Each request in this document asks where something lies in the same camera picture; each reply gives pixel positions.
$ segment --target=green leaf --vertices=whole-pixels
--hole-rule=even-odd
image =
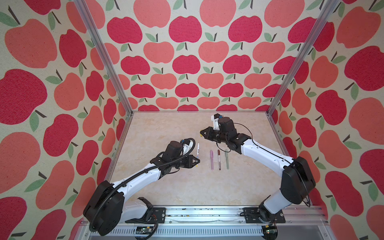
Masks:
[[[68,147],[68,157],[72,158],[72,155],[73,155],[73,145],[70,144]]]
[[[33,190],[36,190],[38,189],[39,187],[41,187],[45,182],[45,179],[39,179],[39,180],[36,180],[34,182],[32,182],[26,189],[24,192],[31,192]]]
[[[316,57],[316,49],[313,48],[313,49],[312,49],[312,52],[311,52],[311,58],[312,58],[312,60],[314,60],[315,57]]]
[[[60,84],[61,83],[60,78],[58,78],[56,76],[49,76],[45,80],[47,80],[48,82],[53,83],[53,84]]]
[[[359,94],[359,86],[357,84],[353,84],[351,87],[351,97],[353,100],[356,100]]]
[[[124,52],[127,49],[128,49],[128,43],[124,43],[123,45],[121,45],[120,52]]]
[[[345,9],[345,3],[341,2],[339,6],[339,11],[338,11],[339,17],[341,18],[343,17],[344,9]]]
[[[225,80],[228,80],[228,79],[231,79],[231,78],[233,78],[233,76],[234,76],[235,74],[234,73],[232,73],[232,74],[229,74],[228,75],[228,77],[225,79]]]
[[[371,8],[371,12],[378,11],[378,10],[382,9],[383,7],[384,7],[384,0],[381,0],[381,1],[379,1],[378,3],[376,3],[376,4]]]
[[[361,149],[360,145],[358,145],[355,142],[346,141],[346,142],[344,142],[344,144],[345,144],[345,146],[347,146],[350,149]]]
[[[176,47],[176,51],[180,51],[185,47],[185,43],[179,43],[179,45]]]
[[[73,194],[72,196],[70,196],[68,200],[65,202],[65,205],[72,203],[76,199],[76,197],[77,197],[77,194]]]
[[[265,33],[264,38],[267,42],[272,42],[272,36],[269,33]]]
[[[315,165],[320,169],[326,170],[326,167],[321,162],[315,162]]]
[[[274,81],[274,80],[279,80],[279,79],[282,78],[283,76],[284,76],[283,74],[278,75],[277,77],[273,78],[272,81]]]
[[[0,22],[7,26],[18,26],[18,23],[12,17],[3,12],[0,12]]]
[[[322,1],[322,0],[315,0],[313,3],[311,3],[311,5],[309,5],[309,6],[307,7],[306,10],[312,10],[312,9],[314,9],[315,7],[317,7],[318,5],[320,5],[321,1]]]
[[[249,5],[250,2],[251,2],[251,0],[244,0],[244,1],[240,4],[239,9],[244,9],[244,8],[246,8],[246,7]]]
[[[96,164],[92,164],[92,175],[95,175]]]
[[[36,112],[33,112],[29,117],[29,125],[31,126],[32,132],[36,131],[39,126],[39,116]]]
[[[338,57],[335,57],[335,59],[332,61],[332,63],[340,63],[342,61],[344,61],[346,59],[345,56],[338,56]]]
[[[177,0],[173,5],[173,10],[179,9],[183,5],[183,0]]]
[[[207,67],[203,67],[204,71],[206,71],[207,73],[211,73],[211,70]]]
[[[55,29],[55,25],[56,25],[56,20],[55,20],[55,17],[53,16],[53,13],[50,12],[48,14],[48,23],[49,23],[49,28],[51,30]]]
[[[153,68],[153,70],[155,70],[155,72],[157,72],[158,74],[162,74],[162,73],[161,73],[161,70],[158,69],[158,68]]]
[[[92,43],[90,40],[86,40],[85,42],[86,42],[86,44],[87,44],[88,46],[90,46],[91,48],[94,48],[94,47],[95,47],[95,45],[93,45],[93,43]]]
[[[156,38],[152,35],[152,34],[149,34],[149,33],[146,33],[145,34],[146,36],[147,36],[147,38],[149,39],[149,40],[151,40],[152,42],[156,42]]]
[[[231,50],[236,50],[236,49],[238,49],[240,46],[241,46],[241,42],[240,42],[240,43],[236,43],[236,44],[231,48]]]
[[[317,94],[315,93],[315,92],[309,92],[308,94],[307,94],[307,96],[308,97],[314,97],[314,96],[316,96]]]
[[[319,120],[319,125],[320,125],[321,130],[324,128],[324,124],[325,124],[324,118],[321,117]]]
[[[80,63],[80,64],[79,64],[79,73],[80,73],[80,77],[83,76],[83,72],[84,72],[83,65]]]
[[[210,34],[210,33],[205,33],[205,36],[207,37],[207,39],[208,39],[209,41],[211,41],[211,42],[214,41],[214,37],[212,36],[212,34]]]
[[[376,201],[377,196],[379,195],[379,190],[377,189],[376,184],[371,183],[368,186],[368,194],[371,197],[372,201]]]
[[[290,46],[290,48],[288,48],[287,52],[295,50],[299,45],[300,45],[300,43],[296,43],[296,44]]]
[[[78,118],[86,118],[87,117],[87,114],[85,112],[82,112],[82,113],[79,113],[77,115]]]
[[[108,0],[107,4],[105,5],[105,10],[111,11],[114,6],[115,6],[115,1],[114,0]]]
[[[337,207],[336,199],[334,197],[331,198],[331,207],[332,210],[335,211]]]

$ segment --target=pink pen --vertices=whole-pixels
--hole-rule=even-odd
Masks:
[[[211,150],[211,169],[214,169],[214,152]]]

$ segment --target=black mounting plate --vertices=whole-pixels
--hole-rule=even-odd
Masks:
[[[156,216],[157,223],[164,223],[166,220],[166,208],[165,207],[154,207],[152,214]],[[155,219],[153,216],[149,219],[149,222],[154,222]],[[132,220],[125,221],[126,223],[137,223]]]
[[[244,212],[248,213],[248,214],[254,214],[254,215],[258,215],[257,214],[257,210],[259,208],[258,207],[245,207],[243,208]],[[275,218],[275,221],[276,223],[285,223],[285,217],[284,215],[281,216],[283,214],[283,211],[278,211],[276,213],[276,218]],[[263,223],[259,218],[252,218],[250,216],[247,216],[245,215],[245,222],[246,223]]]

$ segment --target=apple print wallpaper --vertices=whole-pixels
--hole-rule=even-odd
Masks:
[[[72,240],[127,121],[74,3],[40,2],[0,3],[0,240]]]
[[[383,7],[341,1],[324,27],[334,29],[330,44],[316,45],[319,36],[308,76],[295,77],[275,111],[290,156],[310,164],[311,200],[338,240],[384,239]]]
[[[134,111],[265,111],[321,9],[313,0],[97,1],[99,34],[111,59],[120,55],[113,64]],[[333,35],[330,23],[315,51]],[[296,80],[308,74],[305,62]]]

